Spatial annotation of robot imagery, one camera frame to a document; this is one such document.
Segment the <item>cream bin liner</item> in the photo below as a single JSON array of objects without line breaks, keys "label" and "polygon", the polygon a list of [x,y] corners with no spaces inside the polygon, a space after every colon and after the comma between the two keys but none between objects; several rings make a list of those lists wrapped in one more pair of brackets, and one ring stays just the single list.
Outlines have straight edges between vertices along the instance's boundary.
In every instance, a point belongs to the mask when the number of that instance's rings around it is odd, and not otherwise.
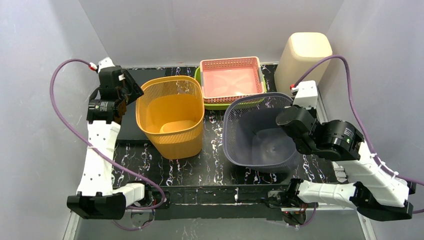
[{"label": "cream bin liner", "polygon": [[290,96],[290,86],[313,65],[332,54],[331,44],[323,33],[293,33],[286,42],[274,72],[276,91]]}]

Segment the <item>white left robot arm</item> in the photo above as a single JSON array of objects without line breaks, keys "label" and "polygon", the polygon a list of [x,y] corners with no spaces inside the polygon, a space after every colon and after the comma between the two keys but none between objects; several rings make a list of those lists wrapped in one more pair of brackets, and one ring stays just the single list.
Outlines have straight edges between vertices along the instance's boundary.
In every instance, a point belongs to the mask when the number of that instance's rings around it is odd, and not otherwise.
[{"label": "white left robot arm", "polygon": [[100,85],[91,94],[87,110],[88,142],[83,174],[67,207],[83,219],[120,220],[126,208],[144,198],[145,186],[130,183],[114,189],[112,164],[115,143],[127,105],[144,93],[129,72],[120,66],[99,66]]}]

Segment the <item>orange slatted waste bin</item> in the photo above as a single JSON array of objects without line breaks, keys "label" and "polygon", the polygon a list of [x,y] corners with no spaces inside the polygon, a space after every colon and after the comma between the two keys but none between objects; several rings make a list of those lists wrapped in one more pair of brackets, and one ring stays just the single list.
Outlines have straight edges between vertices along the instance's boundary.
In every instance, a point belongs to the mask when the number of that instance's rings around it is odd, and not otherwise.
[{"label": "orange slatted waste bin", "polygon": [[138,127],[166,159],[184,159],[200,153],[205,107],[197,80],[186,75],[156,78],[141,87],[136,100]]}]

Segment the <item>grey slatted waste bin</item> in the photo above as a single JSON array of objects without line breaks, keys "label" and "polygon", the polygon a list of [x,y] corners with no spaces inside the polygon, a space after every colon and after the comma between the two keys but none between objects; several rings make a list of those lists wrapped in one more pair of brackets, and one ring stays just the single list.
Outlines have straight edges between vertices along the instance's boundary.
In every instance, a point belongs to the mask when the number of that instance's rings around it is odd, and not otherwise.
[{"label": "grey slatted waste bin", "polygon": [[222,145],[234,165],[262,173],[288,174],[301,162],[293,140],[277,125],[276,118],[293,100],[268,92],[235,100],[223,118]]}]

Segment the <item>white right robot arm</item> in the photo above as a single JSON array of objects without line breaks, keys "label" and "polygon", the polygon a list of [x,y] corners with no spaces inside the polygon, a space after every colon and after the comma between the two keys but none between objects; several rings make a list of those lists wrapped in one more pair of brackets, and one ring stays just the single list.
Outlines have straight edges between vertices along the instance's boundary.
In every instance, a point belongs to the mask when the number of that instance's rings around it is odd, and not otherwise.
[{"label": "white right robot arm", "polygon": [[293,178],[284,197],[300,204],[326,203],[355,209],[380,222],[413,217],[414,207],[408,197],[416,185],[385,172],[353,124],[344,120],[320,123],[309,110],[297,105],[279,113],[276,123],[293,140],[299,153],[336,162],[347,177],[346,184]]}]

